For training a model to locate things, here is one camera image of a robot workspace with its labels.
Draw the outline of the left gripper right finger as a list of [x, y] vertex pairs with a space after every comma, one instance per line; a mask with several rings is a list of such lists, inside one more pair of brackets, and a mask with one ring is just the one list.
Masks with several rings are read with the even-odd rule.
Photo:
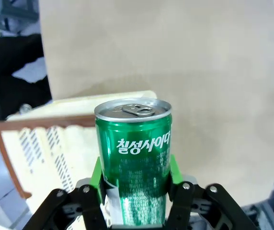
[[191, 213], [197, 213], [213, 230], [256, 230], [226, 189], [220, 184], [206, 188], [183, 179], [175, 156], [171, 155], [168, 195], [172, 202], [167, 219], [168, 230], [191, 230]]

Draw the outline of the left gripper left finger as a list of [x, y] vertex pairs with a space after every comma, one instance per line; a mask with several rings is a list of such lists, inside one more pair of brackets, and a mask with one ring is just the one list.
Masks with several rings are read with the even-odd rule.
[[63, 189], [52, 190], [24, 229], [67, 230], [78, 217], [82, 217], [87, 230], [111, 230], [101, 209], [105, 198], [103, 171], [98, 158], [90, 178], [79, 180], [70, 193]]

